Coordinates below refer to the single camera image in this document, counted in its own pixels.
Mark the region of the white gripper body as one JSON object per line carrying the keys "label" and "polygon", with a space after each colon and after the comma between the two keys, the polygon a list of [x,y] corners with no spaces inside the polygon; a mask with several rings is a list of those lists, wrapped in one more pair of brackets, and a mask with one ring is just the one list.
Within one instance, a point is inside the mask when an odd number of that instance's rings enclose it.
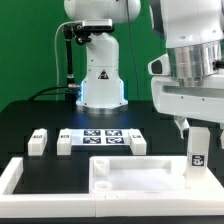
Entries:
{"label": "white gripper body", "polygon": [[224,75],[208,76],[200,87],[182,87],[170,77],[155,76],[151,90],[160,113],[224,123]]}

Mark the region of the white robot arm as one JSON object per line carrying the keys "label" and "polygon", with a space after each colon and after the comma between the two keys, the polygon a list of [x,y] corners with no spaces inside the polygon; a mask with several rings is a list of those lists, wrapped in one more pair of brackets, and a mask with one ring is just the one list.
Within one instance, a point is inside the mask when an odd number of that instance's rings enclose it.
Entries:
{"label": "white robot arm", "polygon": [[[140,0],[64,0],[73,35],[87,50],[79,109],[108,113],[128,105],[119,44],[109,32],[140,8]],[[166,53],[148,64],[155,108],[182,131],[190,118],[224,123],[224,0],[151,0],[149,10],[153,31],[166,40]]]}

